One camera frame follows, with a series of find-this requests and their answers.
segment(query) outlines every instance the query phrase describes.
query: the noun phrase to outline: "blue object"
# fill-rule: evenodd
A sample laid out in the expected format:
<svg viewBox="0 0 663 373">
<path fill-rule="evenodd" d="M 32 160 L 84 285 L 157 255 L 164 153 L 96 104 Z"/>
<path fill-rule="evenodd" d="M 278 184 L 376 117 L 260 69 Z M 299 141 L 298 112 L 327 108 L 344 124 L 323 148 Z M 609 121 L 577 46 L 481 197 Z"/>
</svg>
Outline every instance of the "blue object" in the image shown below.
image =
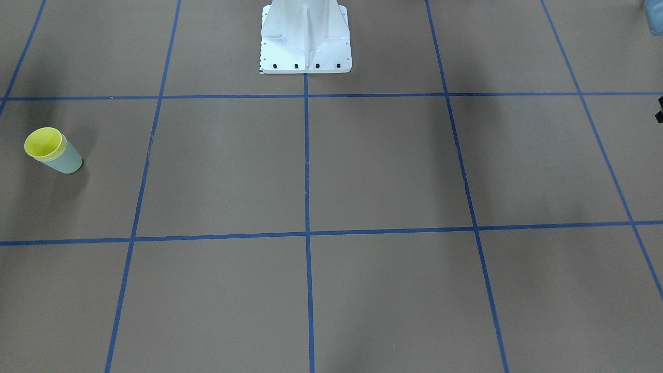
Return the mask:
<svg viewBox="0 0 663 373">
<path fill-rule="evenodd" d="M 81 158 L 81 155 L 78 153 L 76 148 L 74 148 L 74 146 L 69 141 L 67 141 L 64 151 L 59 157 L 51 161 L 40 162 L 53 169 L 56 169 L 57 171 L 60 171 L 61 173 L 73 173 L 81 168 L 81 165 L 83 165 L 83 158 Z"/>
<path fill-rule="evenodd" d="M 647 0 L 644 2 L 647 13 L 649 31 L 654 35 L 663 35 L 663 0 Z"/>
</svg>

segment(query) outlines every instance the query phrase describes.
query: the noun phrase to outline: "blue tape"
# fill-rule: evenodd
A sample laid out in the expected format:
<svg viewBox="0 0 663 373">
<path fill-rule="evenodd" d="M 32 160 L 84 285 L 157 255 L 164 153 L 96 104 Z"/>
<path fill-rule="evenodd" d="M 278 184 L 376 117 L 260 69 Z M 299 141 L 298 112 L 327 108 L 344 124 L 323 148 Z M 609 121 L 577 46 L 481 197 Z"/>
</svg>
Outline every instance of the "blue tape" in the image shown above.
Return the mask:
<svg viewBox="0 0 663 373">
<path fill-rule="evenodd" d="M 150 133 L 150 142 L 147 147 L 147 155 L 145 156 L 145 165 L 143 167 L 143 177 L 141 181 L 141 188 L 138 193 L 138 201 L 136 202 L 136 213 L 133 221 L 133 226 L 131 228 L 131 241 L 129 242 L 129 248 L 127 249 L 127 259 L 125 260 L 125 268 L 122 275 L 122 283 L 120 286 L 120 293 L 117 299 L 117 308 L 115 310 L 115 319 L 113 321 L 113 330 L 111 333 L 111 340 L 108 347 L 108 355 L 106 357 L 106 366 L 105 373 L 110 373 L 111 364 L 113 362 L 113 353 L 115 352 L 115 341 L 117 339 L 117 331 L 119 329 L 120 316 L 122 313 L 122 305 L 124 303 L 124 295 L 127 287 L 127 280 L 129 278 L 129 268 L 131 267 L 131 257 L 133 255 L 133 246 L 136 238 L 136 233 L 138 230 L 138 223 L 141 215 L 141 206 L 143 205 L 143 195 L 145 193 L 145 184 L 147 182 L 147 172 L 150 167 L 150 152 L 152 150 L 152 144 L 154 143 L 154 133 L 156 132 L 156 126 L 159 120 L 159 112 L 161 110 L 161 102 L 163 101 L 163 94 L 166 88 L 166 79 L 168 78 L 168 66 L 170 65 L 170 55 L 172 54 L 172 46 L 175 41 L 175 32 L 177 31 L 177 22 L 180 15 L 180 6 L 182 5 L 182 0 L 177 0 L 177 6 L 175 8 L 175 18 L 172 23 L 172 30 L 170 32 L 170 42 L 168 43 L 168 52 L 166 53 L 166 62 L 164 63 L 163 75 L 161 77 L 161 87 L 159 89 L 159 98 L 156 102 L 156 109 L 154 111 L 154 120 L 152 121 L 152 131 Z"/>
<path fill-rule="evenodd" d="M 310 94 L 310 98 L 361 98 L 361 97 L 443 97 L 444 93 L 377 93 L 377 94 Z"/>
<path fill-rule="evenodd" d="M 481 269 L 483 271 L 483 279 L 486 285 L 486 292 L 488 294 L 488 301 L 491 307 L 491 314 L 493 315 L 493 324 L 495 326 L 495 336 L 497 337 L 497 344 L 499 345 L 500 357 L 502 358 L 502 366 L 505 373 L 509 373 L 509 363 L 507 361 L 507 354 L 504 348 L 504 342 L 502 339 L 502 332 L 499 324 L 499 318 L 497 316 L 497 308 L 495 306 L 495 299 L 493 297 L 493 288 L 491 286 L 490 277 L 488 274 L 488 267 L 486 265 L 485 256 L 483 255 L 483 245 L 481 244 L 481 237 L 479 235 L 479 230 L 477 227 L 477 218 L 474 212 L 474 205 L 472 203 L 472 195 L 469 190 L 469 183 L 467 182 L 467 173 L 465 172 L 465 163 L 463 162 L 463 153 L 461 152 L 460 142 L 458 140 L 458 132 L 456 131 L 455 120 L 453 118 L 452 103 L 449 97 L 449 90 L 447 88 L 447 80 L 444 75 L 444 67 L 442 66 L 442 57 L 440 56 L 440 48 L 438 46 L 438 38 L 435 32 L 435 24 L 433 23 L 433 15 L 430 10 L 430 2 L 426 0 L 426 10 L 428 12 L 428 22 L 430 23 L 430 32 L 433 36 L 433 43 L 435 45 L 435 53 L 438 58 L 438 67 L 440 69 L 440 78 L 442 79 L 442 87 L 444 88 L 444 93 L 446 95 L 447 110 L 449 111 L 449 120 L 452 125 L 453 131 L 453 142 L 455 143 L 457 153 L 458 153 L 458 163 L 460 165 L 461 174 L 463 175 L 463 182 L 465 183 L 465 195 L 467 197 L 467 205 L 469 207 L 469 214 L 472 219 L 472 228 L 474 231 L 475 240 L 477 242 L 477 249 L 479 250 L 479 259 L 481 260 Z"/>
<path fill-rule="evenodd" d="M 663 225 L 663 220 L 641 220 L 634 222 L 639 226 Z M 610 226 L 630 226 L 631 222 L 588 222 L 588 223 L 557 223 L 557 224 L 517 224 L 504 226 L 477 226 L 478 231 L 483 230 L 529 230 L 529 229 L 562 229 L 562 228 L 591 228 Z M 311 236 L 346 236 L 369 234 L 415 234 L 434 232 L 472 232 L 472 226 L 438 227 L 438 228 L 391 228 L 391 229 L 354 229 L 354 230 L 312 230 Z M 278 238 L 278 237 L 306 237 L 306 232 L 265 232 L 265 233 L 231 233 L 231 234 L 199 234 L 192 236 L 145 236 L 145 237 L 116 237 L 116 238 L 78 238 L 71 240 L 27 240 L 27 241 L 0 241 L 0 246 L 37 246 L 37 245 L 69 245 L 69 244 L 106 244 L 113 242 L 167 242 L 192 240 L 236 240 L 242 238 Z"/>
<path fill-rule="evenodd" d="M 303 98 L 303 94 L 196 94 L 168 95 L 164 100 L 218 100 L 224 98 Z"/>
<path fill-rule="evenodd" d="M 306 226 L 306 289 L 308 299 L 308 369 L 316 371 L 316 349 L 313 314 L 313 273 L 311 262 L 311 209 L 309 181 L 309 131 L 308 131 L 308 74 L 304 74 L 304 211 Z"/>
<path fill-rule="evenodd" d="M 7 101 L 94 101 L 94 100 L 157 100 L 159 96 L 63 96 L 11 97 Z"/>
<path fill-rule="evenodd" d="M 548 7 L 546 6 L 545 0 L 540 0 L 541 6 L 543 7 L 543 10 L 546 14 L 546 17 L 548 18 L 548 22 L 550 23 L 550 28 L 552 29 L 552 33 L 555 36 L 555 40 L 557 40 L 557 45 L 560 47 L 560 51 L 562 52 L 562 56 L 564 57 L 564 61 L 566 62 L 566 66 L 569 69 L 569 73 L 571 74 L 571 78 L 573 80 L 573 84 L 575 85 L 575 88 L 580 96 L 580 100 L 582 102 L 583 108 L 585 109 L 585 113 L 587 114 L 587 118 L 589 120 L 589 124 L 591 125 L 591 129 L 594 132 L 594 137 L 596 137 L 596 142 L 599 144 L 599 148 L 601 150 L 601 154 L 603 155 L 603 160 L 605 161 L 605 164 L 608 166 L 608 170 L 610 171 L 610 176 L 613 178 L 613 182 L 615 184 L 615 188 L 617 189 L 617 193 L 619 194 L 619 198 L 622 201 L 622 205 L 624 206 L 624 211 L 626 212 L 626 215 L 629 217 L 629 222 L 631 226 L 633 227 L 633 233 L 635 234 L 635 237 L 638 241 L 638 245 L 640 246 L 640 250 L 642 252 L 642 255 L 644 256 L 645 262 L 647 263 L 647 267 L 649 268 L 649 272 L 652 275 L 652 278 L 654 280 L 654 283 L 656 284 L 656 288 L 658 289 L 658 294 L 663 299 L 663 287 L 661 286 L 661 282 L 658 278 L 658 275 L 656 274 L 656 270 L 654 269 L 654 266 L 652 265 L 651 259 L 649 257 L 649 253 L 647 252 L 647 249 L 644 247 L 644 243 L 640 239 L 640 232 L 638 231 L 638 226 L 633 220 L 633 215 L 631 214 L 631 209 L 629 208 L 629 204 L 626 201 L 626 198 L 624 197 L 624 193 L 622 192 L 621 186 L 619 185 L 619 181 L 617 180 L 617 175 L 615 174 L 615 170 L 613 169 L 612 164 L 610 163 L 610 158 L 608 158 L 608 153 L 606 152 L 603 142 L 601 140 L 601 136 L 599 136 L 599 131 L 596 128 L 596 125 L 594 124 L 594 119 L 591 116 L 591 113 L 589 112 L 589 107 L 587 106 L 587 102 L 585 101 L 584 94 L 582 90 L 580 89 L 580 85 L 578 84 L 578 81 L 575 77 L 575 72 L 573 71 L 573 68 L 571 67 L 571 62 L 566 54 L 566 51 L 564 50 L 564 46 L 562 45 L 562 40 L 560 39 L 559 34 L 557 33 L 557 28 L 555 27 L 554 22 L 552 21 L 552 18 L 550 16 L 550 12 L 548 11 Z"/>
<path fill-rule="evenodd" d="M 663 96 L 663 92 L 582 92 L 583 96 Z"/>
<path fill-rule="evenodd" d="M 450 93 L 451 97 L 491 97 L 491 96 L 577 96 L 575 92 L 468 92 Z"/>
<path fill-rule="evenodd" d="M 9 85 L 7 86 L 7 91 L 5 91 L 4 100 L 0 104 L 0 115 L 2 115 L 2 112 L 5 110 L 5 104 L 7 103 L 7 98 L 11 94 L 11 90 L 14 88 L 14 84 L 16 83 L 16 78 L 19 76 L 19 70 L 21 70 L 21 66 L 23 65 L 23 61 L 25 60 L 25 55 L 28 53 L 28 48 L 30 48 L 30 43 L 32 42 L 34 33 L 37 31 L 37 26 L 39 26 L 39 21 L 41 20 L 41 16 L 42 13 L 44 12 L 45 6 L 46 6 L 46 0 L 42 0 L 41 5 L 39 6 L 39 11 L 37 11 L 37 16 L 34 19 L 34 24 L 32 24 L 32 29 L 30 30 L 28 41 L 26 41 L 25 47 L 23 47 L 21 57 L 19 57 L 19 61 L 16 63 L 14 74 L 12 74 L 11 76 L 11 80 L 9 81 Z"/>
</svg>

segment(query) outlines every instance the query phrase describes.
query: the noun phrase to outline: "light green cup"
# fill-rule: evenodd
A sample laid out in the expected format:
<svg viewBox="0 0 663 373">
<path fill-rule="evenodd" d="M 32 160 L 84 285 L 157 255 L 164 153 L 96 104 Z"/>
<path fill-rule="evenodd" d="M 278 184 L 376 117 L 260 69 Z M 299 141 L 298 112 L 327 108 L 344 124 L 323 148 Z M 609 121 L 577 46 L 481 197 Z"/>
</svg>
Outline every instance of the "light green cup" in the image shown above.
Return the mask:
<svg viewBox="0 0 663 373">
<path fill-rule="evenodd" d="M 25 153 L 61 173 L 73 173 L 83 165 L 76 148 L 57 129 L 44 127 L 32 132 L 23 144 Z"/>
</svg>

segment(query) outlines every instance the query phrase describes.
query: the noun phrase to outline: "plastic cup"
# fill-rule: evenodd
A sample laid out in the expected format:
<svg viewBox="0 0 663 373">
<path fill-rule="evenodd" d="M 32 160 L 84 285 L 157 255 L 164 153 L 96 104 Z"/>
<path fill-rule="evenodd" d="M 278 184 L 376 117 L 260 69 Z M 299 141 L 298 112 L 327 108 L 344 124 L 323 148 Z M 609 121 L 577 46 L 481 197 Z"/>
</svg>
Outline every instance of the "plastic cup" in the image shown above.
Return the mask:
<svg viewBox="0 0 663 373">
<path fill-rule="evenodd" d="M 23 145 L 25 153 L 61 173 L 73 173 L 83 165 L 76 148 L 57 129 L 44 127 L 32 132 Z"/>
<path fill-rule="evenodd" d="M 663 35 L 663 0 L 647 0 L 644 2 L 649 31 L 654 35 Z"/>
</svg>

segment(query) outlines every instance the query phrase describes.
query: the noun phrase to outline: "grid line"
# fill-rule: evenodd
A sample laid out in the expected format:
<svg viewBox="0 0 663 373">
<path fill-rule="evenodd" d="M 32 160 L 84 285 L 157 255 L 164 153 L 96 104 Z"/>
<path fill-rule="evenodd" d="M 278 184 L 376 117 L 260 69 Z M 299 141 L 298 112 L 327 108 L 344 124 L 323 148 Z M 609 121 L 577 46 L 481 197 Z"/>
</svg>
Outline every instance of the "grid line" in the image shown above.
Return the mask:
<svg viewBox="0 0 663 373">
<path fill-rule="evenodd" d="M 582 102 L 583 108 L 585 109 L 585 113 L 587 114 L 587 119 L 589 120 L 589 124 L 591 126 L 592 131 L 594 132 L 594 137 L 596 137 L 596 142 L 599 145 L 599 148 L 601 150 L 601 154 L 603 155 L 603 159 L 605 160 L 605 164 L 608 166 L 608 170 L 610 171 L 610 176 L 613 178 L 613 182 L 615 184 L 615 188 L 617 189 L 617 193 L 619 194 L 619 198 L 621 199 L 622 205 L 624 206 L 624 211 L 626 212 L 626 215 L 629 218 L 629 223 L 633 229 L 633 233 L 635 234 L 635 238 L 638 241 L 638 245 L 640 246 L 640 250 L 642 252 L 642 256 L 644 256 L 644 260 L 647 263 L 647 267 L 649 268 L 649 272 L 652 275 L 652 278 L 654 280 L 654 284 L 656 284 L 656 288 L 658 289 L 658 294 L 663 299 L 663 287 L 661 286 L 661 282 L 658 279 L 658 275 L 656 274 L 656 270 L 654 269 L 654 264 L 652 263 L 651 258 L 649 257 L 649 253 L 647 252 L 647 249 L 644 247 L 644 242 L 642 242 L 642 238 L 640 237 L 640 232 L 638 231 L 638 226 L 635 224 L 635 221 L 633 219 L 633 215 L 631 214 L 631 209 L 629 208 L 629 204 L 626 201 L 626 197 L 624 196 L 624 193 L 622 191 L 621 186 L 619 185 L 619 181 L 617 180 L 617 174 L 615 173 L 615 170 L 613 169 L 612 164 L 610 163 L 610 158 L 608 157 L 608 153 L 605 150 L 605 147 L 603 146 L 603 142 L 601 140 L 601 136 L 599 135 L 599 131 L 596 128 L 596 124 L 594 123 L 594 119 L 591 116 L 591 113 L 589 111 L 589 107 L 587 106 L 587 102 L 585 101 L 585 96 L 580 89 L 580 85 L 578 84 L 577 78 L 575 77 L 575 72 L 573 72 L 573 68 L 571 67 L 571 61 L 569 60 L 568 55 L 566 54 L 566 51 L 564 50 L 564 46 L 562 45 L 562 40 L 560 39 L 560 36 L 557 32 L 557 28 L 555 27 L 555 23 L 552 20 L 552 17 L 550 16 L 550 12 L 548 11 L 548 7 L 546 6 L 545 0 L 540 0 L 541 6 L 543 7 L 543 10 L 546 14 L 546 17 L 548 18 L 548 22 L 550 23 L 550 28 L 552 29 L 552 33 L 555 36 L 555 40 L 557 40 L 557 44 L 560 47 L 560 52 L 562 52 L 562 56 L 564 57 L 564 61 L 566 62 L 566 66 L 569 69 L 569 73 L 571 74 L 571 79 L 573 80 L 573 84 L 575 85 L 575 88 L 578 92 L 578 96 L 580 97 L 580 101 Z"/>
<path fill-rule="evenodd" d="M 474 205 L 472 203 L 472 194 L 469 190 L 469 183 L 467 181 L 467 173 L 465 172 L 465 163 L 463 162 L 463 152 L 461 151 L 460 141 L 458 139 L 458 132 L 455 126 L 455 120 L 453 118 L 453 108 L 451 98 L 449 96 L 449 90 L 447 87 L 447 80 L 444 75 L 444 65 L 442 64 L 442 57 L 440 55 L 440 47 L 438 44 L 438 37 L 435 32 L 435 24 L 433 22 L 433 14 L 430 10 L 430 2 L 426 0 L 426 11 L 428 12 L 428 22 L 430 23 L 430 32 L 433 37 L 433 45 L 435 46 L 435 53 L 438 59 L 438 68 L 440 69 L 440 78 L 442 79 L 442 87 L 444 89 L 445 101 L 447 103 L 447 110 L 449 111 L 449 121 L 451 122 L 452 132 L 453 132 L 453 142 L 455 143 L 457 153 L 458 153 L 458 164 L 460 166 L 461 174 L 463 176 L 463 183 L 465 185 L 465 195 L 467 197 L 467 207 L 469 209 L 469 215 L 472 219 L 472 230 L 474 231 L 474 238 L 477 242 L 477 249 L 479 251 L 479 260 L 481 261 L 481 269 L 483 271 L 483 281 L 486 286 L 486 293 L 488 295 L 488 302 L 491 307 L 491 314 L 493 315 L 493 325 L 495 326 L 495 336 L 497 338 L 497 344 L 499 346 L 500 357 L 502 359 L 502 367 L 504 368 L 505 373 L 509 373 L 509 362 L 507 360 L 507 353 L 504 348 L 504 341 L 502 340 L 502 331 L 499 325 L 499 318 L 497 316 L 497 308 L 495 306 L 495 298 L 493 297 L 493 288 L 491 287 L 491 280 L 488 274 L 488 267 L 486 265 L 486 259 L 483 255 L 483 245 L 481 244 L 481 235 L 479 234 L 477 217 L 474 211 Z"/>
<path fill-rule="evenodd" d="M 23 65 L 23 61 L 25 60 L 25 55 L 28 53 L 28 48 L 30 48 L 30 43 L 32 42 L 34 33 L 37 31 L 37 26 L 39 26 L 39 20 L 41 20 L 41 16 L 44 12 L 45 6 L 46 6 L 46 0 L 42 0 L 41 5 L 39 5 L 39 11 L 37 11 L 37 16 L 34 19 L 34 24 L 32 24 L 32 29 L 30 30 L 30 35 L 28 36 L 28 40 L 25 42 L 25 46 L 23 47 L 21 57 L 19 57 L 19 61 L 16 63 L 14 74 L 12 74 L 11 76 L 11 80 L 9 81 L 9 85 L 7 86 L 7 91 L 5 91 L 4 99 L 0 103 L 0 115 L 2 115 L 3 111 L 5 111 L 5 104 L 7 103 L 7 98 L 11 94 L 12 88 L 14 88 L 14 83 L 16 83 L 16 78 L 19 76 L 19 70 L 21 70 L 21 66 Z"/>
<path fill-rule="evenodd" d="M 120 291 L 117 298 L 117 308 L 115 310 L 115 319 L 113 321 L 113 329 L 111 332 L 111 340 L 108 346 L 108 355 L 106 357 L 105 373 L 110 373 L 111 364 L 113 362 L 113 353 L 115 352 L 115 341 L 117 340 L 117 331 L 119 329 L 120 317 L 122 314 L 122 306 L 124 304 L 124 295 L 127 289 L 127 280 L 129 278 L 129 269 L 131 267 L 131 258 L 133 255 L 133 246 L 136 242 L 136 233 L 138 230 L 138 223 L 141 217 L 141 207 L 143 205 L 143 194 L 145 193 L 145 184 L 147 183 L 147 173 L 150 167 L 150 152 L 154 143 L 154 133 L 159 121 L 159 113 L 161 111 L 161 103 L 163 101 L 163 94 L 166 88 L 166 79 L 168 78 L 168 66 L 170 64 L 170 55 L 172 54 L 172 47 L 175 41 L 175 33 L 177 31 L 177 22 L 180 15 L 180 6 L 182 0 L 177 0 L 175 8 L 175 16 L 172 22 L 172 30 L 170 32 L 170 42 L 168 43 L 168 52 L 166 53 L 166 62 L 164 63 L 163 75 L 161 77 L 161 86 L 159 88 L 159 97 L 156 102 L 156 109 L 154 111 L 154 120 L 152 121 L 152 131 L 150 133 L 150 142 L 147 146 L 147 154 L 145 155 L 145 165 L 143 166 L 143 178 L 141 181 L 141 188 L 138 193 L 138 201 L 136 201 L 136 213 L 131 228 L 131 237 L 129 238 L 129 247 L 127 248 L 127 258 L 125 260 L 125 267 L 122 274 L 122 282 L 120 284 Z"/>
<path fill-rule="evenodd" d="M 308 74 L 304 74 L 304 216 L 306 237 L 306 298 L 308 300 L 308 369 L 316 371 L 316 349 L 313 315 L 313 273 L 311 260 L 311 209 L 310 209 L 310 156 L 308 141 Z"/>
<path fill-rule="evenodd" d="M 661 226 L 663 220 L 641 220 L 634 222 L 638 226 Z M 616 226 L 630 226 L 628 221 L 622 222 L 586 222 L 586 223 L 554 223 L 554 224 L 516 224 L 504 226 L 477 226 L 478 231 L 486 230 L 545 230 L 564 228 L 602 228 Z M 473 226 L 431 227 L 431 228 L 385 228 L 385 229 L 356 229 L 356 230 L 311 230 L 312 236 L 346 236 L 369 234 L 417 234 L 440 232 L 472 232 Z M 195 234 L 182 236 L 138 236 L 138 237 L 110 237 L 110 238 L 72 238 L 61 240 L 13 240 L 0 241 L 1 246 L 38 246 L 38 245 L 74 245 L 74 244 L 108 244 L 135 242 L 164 242 L 164 241 L 194 241 L 194 240 L 238 240 L 243 238 L 278 238 L 278 237 L 306 237 L 306 232 L 264 232 L 264 233 L 230 233 L 230 234 Z"/>
<path fill-rule="evenodd" d="M 383 98 L 383 97 L 513 97 L 513 96 L 579 96 L 578 92 L 415 92 L 364 94 L 309 94 L 309 98 Z M 583 96 L 663 96 L 663 92 L 582 92 Z M 2 102 L 95 101 L 95 100 L 223 100 L 229 98 L 304 98 L 304 94 L 192 94 L 163 96 L 44 96 L 7 97 Z"/>
</svg>

